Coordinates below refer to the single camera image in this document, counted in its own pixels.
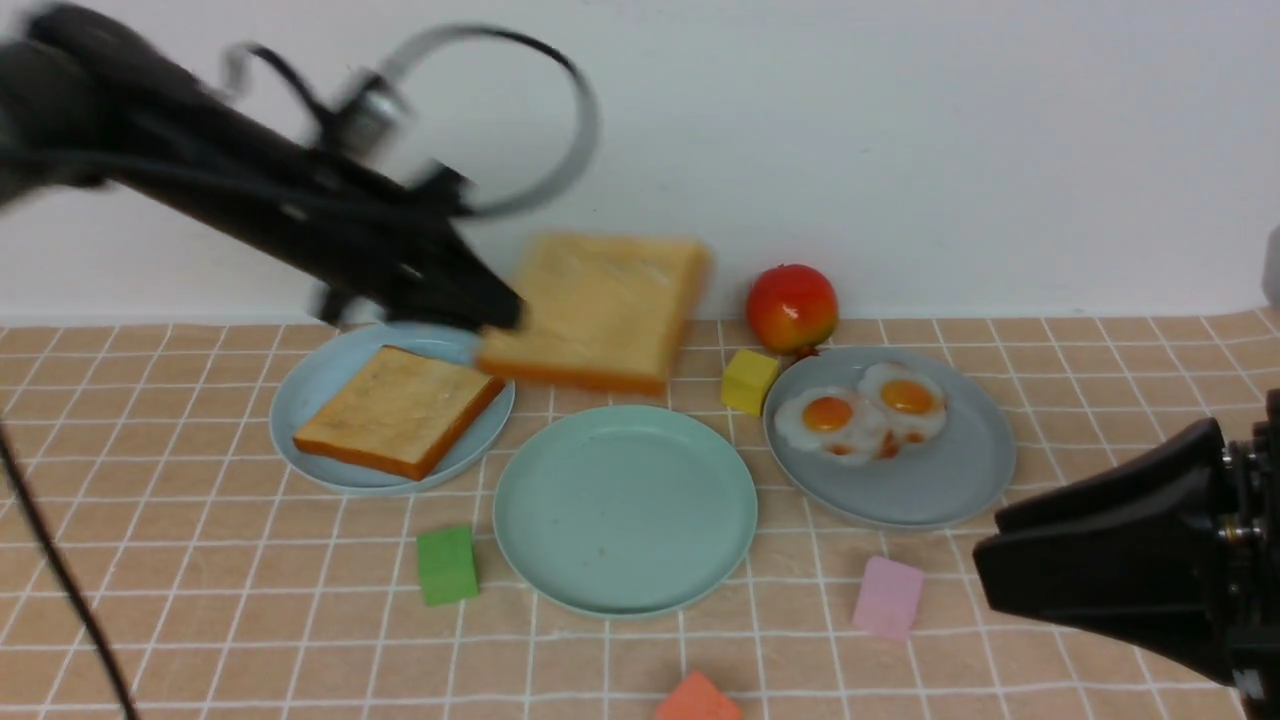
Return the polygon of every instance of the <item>black cable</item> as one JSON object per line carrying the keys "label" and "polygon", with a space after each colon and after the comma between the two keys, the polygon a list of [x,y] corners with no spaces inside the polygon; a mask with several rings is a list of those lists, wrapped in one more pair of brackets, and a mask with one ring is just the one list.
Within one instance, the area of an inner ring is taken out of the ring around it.
{"label": "black cable", "polygon": [[97,619],[93,618],[93,611],[90,610],[88,603],[84,602],[84,596],[81,594],[79,585],[76,584],[76,578],[67,570],[67,562],[63,560],[61,553],[58,552],[58,546],[54,544],[49,527],[45,525],[45,520],[40,515],[40,509],[36,507],[36,501],[31,496],[31,488],[27,487],[27,480],[23,478],[22,468],[18,466],[18,459],[9,446],[9,437],[5,433],[3,420],[0,420],[0,461],[4,464],[5,474],[9,475],[9,484],[13,486],[13,495],[18,498],[22,514],[26,515],[27,524],[31,525],[31,533],[36,536],[36,542],[45,551],[49,569],[58,578],[58,584],[63,587],[63,592],[70,600],[72,607],[76,609],[81,623],[84,624],[84,630],[88,632],[88,637],[93,641],[93,647],[97,648],[99,657],[102,659],[102,665],[106,666],[108,679],[111,683],[111,689],[115,692],[116,701],[120,703],[120,710],[124,711],[124,717],[127,720],[138,720],[138,710],[133,705],[129,682],[124,679],[124,673],[120,670],[120,664],[111,651],[106,635],[102,634],[102,628],[99,626]]}

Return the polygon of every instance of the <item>fake apple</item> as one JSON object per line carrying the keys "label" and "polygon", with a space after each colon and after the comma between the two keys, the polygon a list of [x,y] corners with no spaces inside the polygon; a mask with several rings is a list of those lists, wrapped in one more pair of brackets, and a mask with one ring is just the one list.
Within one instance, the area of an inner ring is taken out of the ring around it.
{"label": "fake apple", "polygon": [[755,278],[746,295],[748,325],[760,345],[778,355],[817,355],[838,320],[836,288],[808,265],[771,268]]}

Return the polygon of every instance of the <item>plate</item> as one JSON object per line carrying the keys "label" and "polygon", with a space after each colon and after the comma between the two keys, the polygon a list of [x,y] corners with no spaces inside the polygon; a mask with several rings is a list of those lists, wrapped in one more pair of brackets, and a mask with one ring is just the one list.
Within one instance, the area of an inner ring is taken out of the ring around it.
{"label": "plate", "polygon": [[[947,424],[924,447],[892,460],[842,468],[778,437],[773,414],[790,397],[823,386],[852,387],[876,363],[902,363],[933,378],[947,396]],[[1012,482],[1018,443],[1009,420],[955,368],[893,347],[835,347],[787,368],[764,401],[769,450],[801,491],[855,523],[932,530],[963,523],[1000,500]]]}
{"label": "plate", "polygon": [[384,345],[402,347],[424,357],[472,365],[477,343],[479,337],[474,333],[416,323],[369,325],[330,340],[298,363],[275,393],[271,401],[271,442],[275,443],[275,450],[294,470],[346,495],[408,495],[458,475],[480,460],[498,439],[516,405],[516,388],[512,383],[507,383],[449,448],[435,470],[420,482],[330,457],[307,455],[293,446],[293,433],[319,413]]}
{"label": "plate", "polygon": [[493,523],[516,573],[553,602],[641,619],[691,605],[742,562],[755,484],[733,447],[660,407],[563,418],[511,459]]}

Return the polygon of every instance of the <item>orange block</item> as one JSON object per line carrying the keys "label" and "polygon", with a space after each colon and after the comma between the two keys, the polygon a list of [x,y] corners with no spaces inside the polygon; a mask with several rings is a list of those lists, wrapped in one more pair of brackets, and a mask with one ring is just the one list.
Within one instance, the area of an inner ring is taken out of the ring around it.
{"label": "orange block", "polygon": [[742,720],[742,711],[694,671],[658,706],[655,720]]}

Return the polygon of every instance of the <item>table surface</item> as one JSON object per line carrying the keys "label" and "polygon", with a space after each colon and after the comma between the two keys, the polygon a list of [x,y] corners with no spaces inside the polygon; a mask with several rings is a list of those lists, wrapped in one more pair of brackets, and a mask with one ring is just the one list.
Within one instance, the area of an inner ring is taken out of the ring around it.
{"label": "table surface", "polygon": [[[846,320],[835,345],[909,346],[1009,415],[1005,502],[1133,457],[1212,414],[1231,437],[1280,387],[1280,319]],[[739,448],[759,487],[748,562],[678,615],[605,623],[517,580],[493,539],[498,478],[558,416],[630,397],[520,389],[488,457],[413,498],[342,498],[292,474],[271,397],[315,325],[22,328],[0,334],[0,406],[49,523],[133,678],[168,719],[576,720],[653,716],[701,670],[749,719],[1242,717],[1233,694],[1096,635],[992,612],[947,532],[846,525],[787,484],[760,420],[718,402],[740,322],[694,323],[669,406]],[[471,523],[481,594],[428,609],[412,538]],[[922,568],[909,643],[855,632],[872,555]],[[0,491],[0,719],[118,717],[91,646]]]}

